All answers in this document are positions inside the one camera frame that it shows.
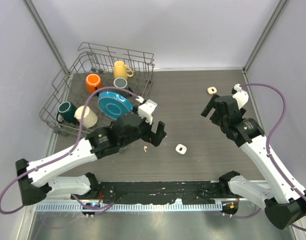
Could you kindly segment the beige earbud case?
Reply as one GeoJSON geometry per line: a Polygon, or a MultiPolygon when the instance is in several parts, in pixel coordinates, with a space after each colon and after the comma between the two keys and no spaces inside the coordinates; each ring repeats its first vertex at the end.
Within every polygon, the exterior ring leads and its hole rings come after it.
{"type": "Polygon", "coordinates": [[[216,94],[217,93],[216,87],[212,86],[212,87],[207,88],[207,93],[210,95],[216,94]]]}

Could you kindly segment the white earbud charging case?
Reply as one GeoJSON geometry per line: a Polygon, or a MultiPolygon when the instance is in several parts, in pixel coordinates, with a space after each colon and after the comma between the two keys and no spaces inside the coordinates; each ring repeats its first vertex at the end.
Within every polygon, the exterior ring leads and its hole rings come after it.
{"type": "Polygon", "coordinates": [[[187,152],[187,147],[183,144],[177,144],[175,147],[175,151],[181,155],[184,155],[187,152]]]}

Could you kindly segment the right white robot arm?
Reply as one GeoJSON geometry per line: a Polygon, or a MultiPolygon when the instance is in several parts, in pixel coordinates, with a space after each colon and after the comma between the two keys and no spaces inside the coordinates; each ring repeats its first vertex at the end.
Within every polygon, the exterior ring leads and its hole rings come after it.
{"type": "Polygon", "coordinates": [[[274,151],[267,153],[264,130],[255,119],[243,117],[248,99],[244,91],[226,96],[215,94],[201,115],[206,117],[214,110],[211,122],[252,160],[269,186],[264,188],[233,170],[219,178],[218,190],[223,197],[239,195],[251,201],[265,212],[272,225],[283,230],[306,216],[306,190],[300,186],[297,193],[286,183],[277,170],[284,169],[282,162],[274,151]]]}

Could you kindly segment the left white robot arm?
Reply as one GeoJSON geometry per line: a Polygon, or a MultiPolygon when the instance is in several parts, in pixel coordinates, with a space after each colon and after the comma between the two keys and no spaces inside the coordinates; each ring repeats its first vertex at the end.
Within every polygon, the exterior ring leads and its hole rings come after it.
{"type": "Polygon", "coordinates": [[[165,124],[160,121],[156,132],[152,125],[131,112],[112,121],[109,126],[97,128],[77,145],[44,159],[15,163],[22,204],[37,204],[47,197],[70,194],[79,199],[95,199],[101,190],[94,174],[88,172],[76,177],[61,174],[79,165],[93,162],[119,152],[121,148],[143,140],[157,147],[166,136],[165,124]]]}

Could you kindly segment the blue ceramic plate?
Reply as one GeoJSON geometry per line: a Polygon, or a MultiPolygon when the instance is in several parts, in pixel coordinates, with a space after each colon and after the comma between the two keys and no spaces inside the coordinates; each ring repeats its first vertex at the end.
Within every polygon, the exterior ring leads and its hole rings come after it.
{"type": "Polygon", "coordinates": [[[127,98],[115,92],[101,92],[97,102],[99,109],[113,120],[133,111],[133,104],[127,98]]]}

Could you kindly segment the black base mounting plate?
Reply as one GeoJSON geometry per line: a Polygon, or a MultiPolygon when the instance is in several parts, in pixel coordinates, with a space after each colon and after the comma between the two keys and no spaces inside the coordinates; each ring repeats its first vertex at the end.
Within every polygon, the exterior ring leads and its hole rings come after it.
{"type": "Polygon", "coordinates": [[[211,181],[144,181],[101,182],[95,190],[77,195],[80,200],[103,200],[109,204],[174,204],[181,199],[185,205],[213,204],[215,199],[235,199],[219,182],[211,181]]]}

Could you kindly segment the grey mug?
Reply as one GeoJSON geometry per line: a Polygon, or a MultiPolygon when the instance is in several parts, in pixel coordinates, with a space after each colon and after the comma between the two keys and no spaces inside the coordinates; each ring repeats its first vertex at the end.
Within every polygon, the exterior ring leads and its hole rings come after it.
{"type": "Polygon", "coordinates": [[[113,84],[116,88],[132,91],[132,89],[128,85],[128,81],[123,77],[115,78],[113,84]]]}

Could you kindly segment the cream textured cup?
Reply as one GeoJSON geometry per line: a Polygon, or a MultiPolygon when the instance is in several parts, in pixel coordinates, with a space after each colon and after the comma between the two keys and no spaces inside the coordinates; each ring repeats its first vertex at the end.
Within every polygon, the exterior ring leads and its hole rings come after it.
{"type": "Polygon", "coordinates": [[[81,123],[83,120],[82,125],[85,128],[91,128],[97,124],[98,116],[95,112],[90,108],[86,107],[85,111],[83,112],[84,105],[80,106],[74,113],[74,117],[81,123]]]}

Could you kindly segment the yellow mug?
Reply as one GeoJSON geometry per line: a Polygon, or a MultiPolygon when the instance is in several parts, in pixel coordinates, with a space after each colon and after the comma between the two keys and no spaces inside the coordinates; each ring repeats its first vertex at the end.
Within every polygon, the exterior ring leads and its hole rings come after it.
{"type": "Polygon", "coordinates": [[[134,76],[134,72],[123,61],[119,60],[114,63],[113,75],[115,79],[124,78],[127,80],[128,78],[134,76]]]}

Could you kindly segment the orange mug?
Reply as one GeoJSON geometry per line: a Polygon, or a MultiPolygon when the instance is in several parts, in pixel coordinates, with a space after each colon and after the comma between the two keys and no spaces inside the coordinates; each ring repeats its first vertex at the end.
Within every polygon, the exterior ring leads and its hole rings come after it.
{"type": "Polygon", "coordinates": [[[97,89],[100,89],[102,87],[102,80],[100,75],[95,73],[87,75],[85,78],[85,84],[87,91],[92,94],[97,89]]]}

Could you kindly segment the dark green mug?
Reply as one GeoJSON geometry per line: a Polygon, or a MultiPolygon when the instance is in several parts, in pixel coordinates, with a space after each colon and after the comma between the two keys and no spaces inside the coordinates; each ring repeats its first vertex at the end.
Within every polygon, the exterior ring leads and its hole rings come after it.
{"type": "Polygon", "coordinates": [[[77,107],[70,101],[62,102],[57,109],[56,120],[59,124],[67,122],[69,124],[78,124],[78,120],[75,118],[75,112],[77,107]]]}

